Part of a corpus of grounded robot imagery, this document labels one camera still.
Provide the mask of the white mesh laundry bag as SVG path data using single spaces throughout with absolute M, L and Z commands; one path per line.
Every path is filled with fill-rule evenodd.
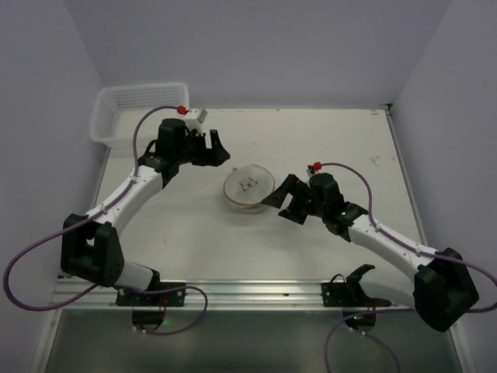
M 275 178 L 268 169 L 249 164 L 231 170 L 223 184 L 223 195 L 237 212 L 256 214 L 265 208 L 262 201 L 275 189 Z

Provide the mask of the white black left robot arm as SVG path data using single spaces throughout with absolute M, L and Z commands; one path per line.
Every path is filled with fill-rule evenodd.
M 123 294 L 157 296 L 158 271 L 124 257 L 120 236 L 135 214 L 161 192 L 182 165 L 223 165 L 230 158 L 216 130 L 204 134 L 185 120 L 165 119 L 125 181 L 100 205 L 64 221 L 61 269 L 66 274 Z

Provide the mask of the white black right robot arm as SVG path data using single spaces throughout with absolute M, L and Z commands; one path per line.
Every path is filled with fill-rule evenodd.
M 362 246 L 405 275 L 390 280 L 373 264 L 363 264 L 342 283 L 321 289 L 345 307 L 403 305 L 417 312 L 433 329 L 444 332 L 479 299 L 478 291 L 461 255 L 450 248 L 439 252 L 424 245 L 413 251 L 411 240 L 390 229 L 381 232 L 371 223 L 371 213 L 348 202 L 329 173 L 316 173 L 307 182 L 290 174 L 280 187 L 263 199 L 279 209 L 282 218 L 304 224 L 309 216 L 320 218 L 333 235 Z

